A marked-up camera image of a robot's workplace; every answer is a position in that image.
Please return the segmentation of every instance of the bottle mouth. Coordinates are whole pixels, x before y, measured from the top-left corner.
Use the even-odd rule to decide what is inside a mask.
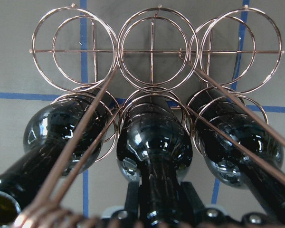
[[[18,202],[9,194],[0,191],[0,228],[9,227],[20,212]]]

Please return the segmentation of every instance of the dark glass bottle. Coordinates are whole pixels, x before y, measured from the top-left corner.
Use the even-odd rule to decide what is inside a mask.
[[[93,98],[88,94],[67,95],[37,112],[29,121],[23,137],[25,154],[0,175],[0,227],[13,222],[35,197],[68,139]],[[63,175],[67,175],[84,151],[101,132],[108,119],[100,104]],[[102,142],[84,165],[87,169],[97,158]]]
[[[219,90],[205,89],[196,95],[190,108],[199,112],[209,102],[222,96]],[[271,165],[278,169],[282,166],[281,145],[228,98],[212,103],[202,116]],[[233,187],[248,186],[265,211],[285,223],[284,185],[200,120],[197,121],[195,134],[206,164],[221,182]]]
[[[191,163],[192,145],[163,98],[141,99],[128,111],[117,158],[128,180],[141,180],[140,219],[146,227],[184,220],[178,177]]]

